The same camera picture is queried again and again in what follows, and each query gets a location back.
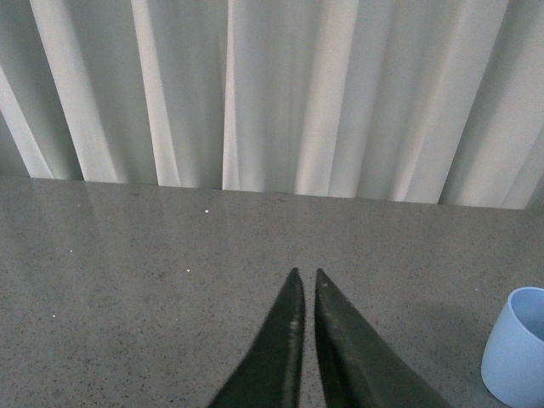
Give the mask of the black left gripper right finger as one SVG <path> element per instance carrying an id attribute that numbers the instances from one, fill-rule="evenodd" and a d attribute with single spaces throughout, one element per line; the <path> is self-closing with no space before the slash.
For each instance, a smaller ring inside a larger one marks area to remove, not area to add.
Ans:
<path id="1" fill-rule="evenodd" d="M 378 335 L 322 269 L 314 329 L 328 407 L 448 407 Z"/>

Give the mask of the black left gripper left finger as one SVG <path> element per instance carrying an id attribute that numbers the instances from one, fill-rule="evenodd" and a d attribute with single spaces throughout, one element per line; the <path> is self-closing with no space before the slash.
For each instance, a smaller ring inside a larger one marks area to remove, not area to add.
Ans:
<path id="1" fill-rule="evenodd" d="M 241 363 L 211 407 L 297 407 L 305 324 L 304 290 L 294 268 Z"/>

